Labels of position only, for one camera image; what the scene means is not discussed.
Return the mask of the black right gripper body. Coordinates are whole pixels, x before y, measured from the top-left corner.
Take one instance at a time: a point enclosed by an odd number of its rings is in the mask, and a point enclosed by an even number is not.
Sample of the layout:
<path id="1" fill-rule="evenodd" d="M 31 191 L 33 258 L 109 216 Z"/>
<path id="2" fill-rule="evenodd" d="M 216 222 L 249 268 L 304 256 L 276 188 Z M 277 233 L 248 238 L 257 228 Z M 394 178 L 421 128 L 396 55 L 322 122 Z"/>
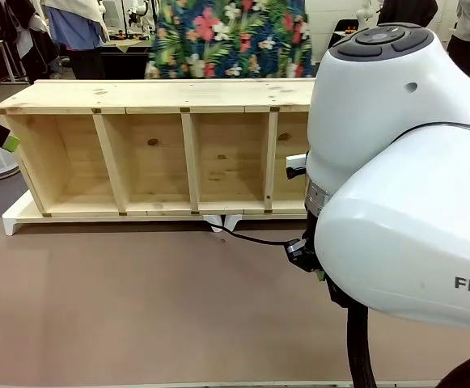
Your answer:
<path id="1" fill-rule="evenodd" d="M 315 237 L 315 229 L 317 226 L 318 217 L 311 212 L 307 213 L 306 228 L 303 233 L 303 239 L 311 241 Z"/>

